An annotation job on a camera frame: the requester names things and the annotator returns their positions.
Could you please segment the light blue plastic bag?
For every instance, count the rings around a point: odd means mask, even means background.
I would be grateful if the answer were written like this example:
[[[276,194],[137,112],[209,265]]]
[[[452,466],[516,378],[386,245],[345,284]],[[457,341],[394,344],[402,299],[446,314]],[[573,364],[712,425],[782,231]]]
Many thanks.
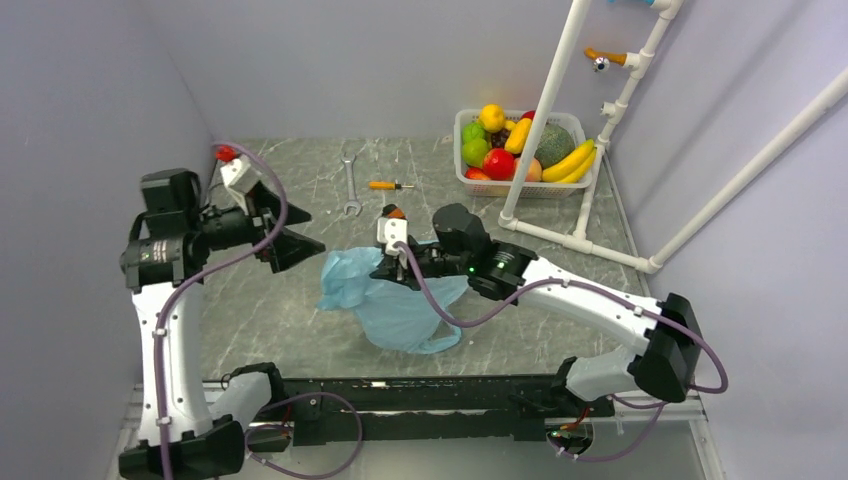
[[[429,355],[457,345],[461,329],[445,323],[423,293],[370,277],[381,260],[375,247],[331,251],[321,271],[317,308],[352,312],[366,338],[383,349]]]

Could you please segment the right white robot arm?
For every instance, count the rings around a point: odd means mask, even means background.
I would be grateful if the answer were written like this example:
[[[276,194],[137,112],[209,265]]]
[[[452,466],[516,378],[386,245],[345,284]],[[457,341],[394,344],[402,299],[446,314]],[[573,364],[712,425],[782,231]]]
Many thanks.
[[[617,341],[610,353],[563,361],[550,391],[560,413],[574,415],[589,402],[632,390],[680,403],[693,390],[704,347],[687,298],[630,295],[570,273],[530,249],[492,238],[482,220],[458,203],[437,210],[432,223],[436,241],[419,243],[403,211],[385,206],[377,220],[383,258],[371,278],[422,291],[432,301],[425,280],[463,277],[496,302],[497,312],[526,304]]]

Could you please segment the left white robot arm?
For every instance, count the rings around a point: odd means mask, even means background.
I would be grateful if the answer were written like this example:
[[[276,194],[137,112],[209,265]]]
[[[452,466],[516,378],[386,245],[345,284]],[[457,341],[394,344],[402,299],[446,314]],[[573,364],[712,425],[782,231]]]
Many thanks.
[[[245,433],[256,417],[272,420],[287,392],[271,362],[236,369],[215,401],[205,396],[200,362],[202,272],[211,252],[250,245],[273,272],[324,251],[293,231],[308,212],[282,200],[260,170],[237,160],[221,170],[234,205],[204,205],[196,173],[179,168],[148,174],[146,208],[134,220],[120,258],[136,310],[143,356],[142,416],[136,446],[122,452],[125,479],[214,479],[237,473]]]

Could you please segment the orange black small brush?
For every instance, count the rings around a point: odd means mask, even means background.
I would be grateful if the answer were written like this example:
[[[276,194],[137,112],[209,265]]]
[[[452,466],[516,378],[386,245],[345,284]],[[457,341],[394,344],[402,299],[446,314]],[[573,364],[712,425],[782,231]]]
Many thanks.
[[[406,214],[396,204],[385,205],[382,209],[381,216],[388,219],[406,220]]]

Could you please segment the silver wrench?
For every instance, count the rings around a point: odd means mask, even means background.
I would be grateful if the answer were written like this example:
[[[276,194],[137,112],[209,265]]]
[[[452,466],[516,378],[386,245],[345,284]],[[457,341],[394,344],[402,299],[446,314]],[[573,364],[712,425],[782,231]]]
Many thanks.
[[[343,154],[341,162],[344,166],[346,175],[346,190],[347,201],[343,205],[343,212],[348,216],[359,216],[362,210],[362,204],[358,199],[354,175],[354,163],[356,160],[355,154]]]

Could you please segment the white plastic fruit basket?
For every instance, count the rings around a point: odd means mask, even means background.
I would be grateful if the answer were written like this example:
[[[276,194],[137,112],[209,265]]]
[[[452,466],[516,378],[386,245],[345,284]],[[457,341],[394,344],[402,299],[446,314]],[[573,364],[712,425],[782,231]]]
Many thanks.
[[[513,178],[507,181],[474,181],[466,179],[464,177],[464,173],[469,168],[469,166],[467,166],[461,158],[461,147],[463,145],[461,140],[461,129],[469,122],[478,121],[480,111],[481,109],[465,109],[455,115],[454,134],[458,138],[458,144],[454,146],[455,174],[457,179],[460,181],[461,185],[465,189],[465,192],[471,196],[505,198],[510,192],[514,180]],[[497,133],[488,132],[486,140],[489,142],[491,149],[504,149],[504,144],[510,135],[510,130],[520,119],[531,118],[532,126],[535,125],[535,121],[533,120],[533,114],[530,111],[504,110],[504,112],[506,115],[505,128]],[[585,135],[580,120],[578,120],[578,118],[572,114],[552,113],[546,120],[546,124],[544,125],[544,127],[547,124],[558,124],[568,130],[574,138],[576,148],[579,147],[586,140],[591,139]],[[536,149],[537,147],[534,149],[530,147],[528,137],[523,152],[521,154],[514,155],[514,158],[519,158],[521,161],[522,155],[526,152],[529,152],[531,154],[532,160],[533,158],[535,158],[534,154],[536,152]],[[566,197],[572,192],[577,191],[579,189],[584,189],[588,187],[594,180],[593,169],[601,159],[601,154],[599,153],[597,147],[596,149],[597,156],[594,164],[592,165],[591,169],[578,182],[572,184],[546,183],[543,181],[535,183],[525,182],[523,180],[519,196],[521,198],[560,198]]]

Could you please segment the green lime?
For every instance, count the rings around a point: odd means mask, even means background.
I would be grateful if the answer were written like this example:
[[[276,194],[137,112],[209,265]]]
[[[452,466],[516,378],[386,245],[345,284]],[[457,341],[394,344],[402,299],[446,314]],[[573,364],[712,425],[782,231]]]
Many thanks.
[[[473,138],[462,145],[461,158],[467,166],[481,169],[490,150],[491,146],[485,138]]]

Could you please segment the peach fruit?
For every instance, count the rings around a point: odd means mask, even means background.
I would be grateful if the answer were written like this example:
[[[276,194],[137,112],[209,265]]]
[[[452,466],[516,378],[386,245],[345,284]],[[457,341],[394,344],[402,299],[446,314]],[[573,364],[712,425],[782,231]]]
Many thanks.
[[[517,177],[520,165],[521,165],[520,159],[516,158],[515,162],[514,162],[513,179],[515,179]],[[542,167],[541,163],[537,159],[533,158],[531,160],[530,165],[528,167],[528,170],[526,172],[524,181],[525,182],[539,183],[539,182],[542,181],[542,173],[543,173],[543,167]]]

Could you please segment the yellow lemon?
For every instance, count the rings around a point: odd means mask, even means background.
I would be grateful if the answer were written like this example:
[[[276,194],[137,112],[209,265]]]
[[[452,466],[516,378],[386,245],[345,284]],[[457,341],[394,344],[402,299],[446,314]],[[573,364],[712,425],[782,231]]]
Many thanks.
[[[489,133],[497,133],[505,128],[506,115],[498,104],[485,105],[478,116],[478,122]]]

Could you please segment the yellow mango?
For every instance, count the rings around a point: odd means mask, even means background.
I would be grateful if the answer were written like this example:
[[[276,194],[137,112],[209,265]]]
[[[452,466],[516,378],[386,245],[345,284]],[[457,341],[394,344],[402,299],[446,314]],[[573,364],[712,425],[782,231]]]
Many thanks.
[[[510,135],[504,144],[504,149],[513,155],[521,154],[527,143],[531,128],[531,118],[522,118],[516,122],[510,130]]]

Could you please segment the lower yellow banana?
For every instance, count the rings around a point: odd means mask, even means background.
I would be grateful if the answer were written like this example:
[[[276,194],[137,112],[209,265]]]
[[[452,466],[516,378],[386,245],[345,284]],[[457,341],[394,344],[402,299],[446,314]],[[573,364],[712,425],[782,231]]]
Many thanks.
[[[578,182],[592,167],[597,156],[597,149],[594,148],[586,159],[570,174],[563,177],[560,183],[572,184]]]

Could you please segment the orange faucet tap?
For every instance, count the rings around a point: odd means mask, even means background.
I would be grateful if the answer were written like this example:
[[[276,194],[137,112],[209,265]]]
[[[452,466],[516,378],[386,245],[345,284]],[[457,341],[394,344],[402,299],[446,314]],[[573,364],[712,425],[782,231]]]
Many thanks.
[[[584,49],[584,55],[591,61],[592,69],[596,73],[607,71],[612,65],[620,67],[627,65],[626,53],[602,52],[591,47],[586,47]]]

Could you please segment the orange handled screwdriver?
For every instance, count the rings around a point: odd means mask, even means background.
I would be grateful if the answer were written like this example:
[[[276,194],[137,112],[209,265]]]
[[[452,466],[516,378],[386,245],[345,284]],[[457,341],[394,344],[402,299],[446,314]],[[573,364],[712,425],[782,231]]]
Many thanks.
[[[393,191],[393,190],[411,189],[411,188],[414,188],[414,185],[402,184],[402,183],[398,183],[398,182],[371,181],[371,182],[368,183],[368,188],[370,190]]]

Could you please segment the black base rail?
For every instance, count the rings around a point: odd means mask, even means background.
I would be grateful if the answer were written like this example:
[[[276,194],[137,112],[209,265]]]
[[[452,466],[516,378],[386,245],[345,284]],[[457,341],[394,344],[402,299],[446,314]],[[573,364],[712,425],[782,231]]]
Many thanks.
[[[296,446],[329,442],[510,437],[543,441],[557,423],[611,418],[613,403],[571,397],[551,374],[286,378],[289,406],[256,421],[285,423]]]

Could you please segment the white pvc pipe frame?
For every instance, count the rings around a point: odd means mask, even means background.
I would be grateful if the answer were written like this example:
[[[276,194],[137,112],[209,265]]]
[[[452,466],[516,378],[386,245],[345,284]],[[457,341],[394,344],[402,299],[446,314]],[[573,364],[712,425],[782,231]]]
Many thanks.
[[[841,261],[846,3],[686,2],[612,160],[627,265],[669,279]]]

